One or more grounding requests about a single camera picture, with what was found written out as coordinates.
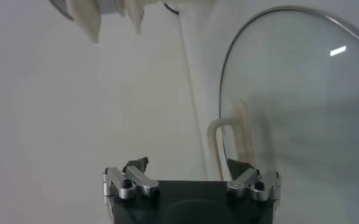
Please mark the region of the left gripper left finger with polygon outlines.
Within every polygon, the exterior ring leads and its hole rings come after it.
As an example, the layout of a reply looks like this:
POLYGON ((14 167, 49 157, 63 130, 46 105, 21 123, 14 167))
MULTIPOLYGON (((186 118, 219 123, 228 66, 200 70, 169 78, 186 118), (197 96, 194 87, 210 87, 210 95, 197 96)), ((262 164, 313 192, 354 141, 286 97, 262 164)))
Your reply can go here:
POLYGON ((128 161, 122 168, 107 167, 102 173, 102 190, 104 197, 117 196, 122 200, 131 200, 137 189, 147 197, 159 194, 159 182, 145 175, 148 157, 128 161))

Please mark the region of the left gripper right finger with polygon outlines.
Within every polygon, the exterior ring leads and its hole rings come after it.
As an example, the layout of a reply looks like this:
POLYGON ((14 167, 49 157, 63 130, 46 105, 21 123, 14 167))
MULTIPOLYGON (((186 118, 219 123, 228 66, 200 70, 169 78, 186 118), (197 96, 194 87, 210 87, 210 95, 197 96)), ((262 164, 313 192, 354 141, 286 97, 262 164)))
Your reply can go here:
POLYGON ((236 198, 249 194, 253 201, 279 201, 281 196, 281 176, 277 171, 261 173, 249 163, 227 160, 232 180, 227 182, 227 191, 236 198))

